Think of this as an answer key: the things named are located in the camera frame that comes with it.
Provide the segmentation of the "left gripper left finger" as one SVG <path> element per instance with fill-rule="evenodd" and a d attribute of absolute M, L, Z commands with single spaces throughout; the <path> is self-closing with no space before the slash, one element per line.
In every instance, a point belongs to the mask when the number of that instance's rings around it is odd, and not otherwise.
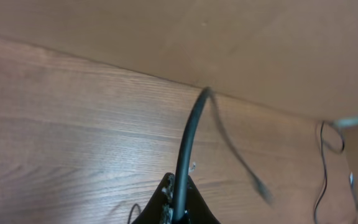
<path fill-rule="evenodd" d="M 172 173 L 166 173 L 145 208 L 131 223 L 171 224 L 174 180 L 175 176 Z"/>

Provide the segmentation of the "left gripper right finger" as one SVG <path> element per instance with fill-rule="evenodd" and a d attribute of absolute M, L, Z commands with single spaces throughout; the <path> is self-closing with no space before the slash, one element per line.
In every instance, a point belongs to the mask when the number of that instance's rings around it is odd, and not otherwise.
<path fill-rule="evenodd" d="M 185 216 L 188 219 L 188 223 L 191 224 L 220 224 L 207 206 L 190 176 L 188 176 L 186 191 Z"/>

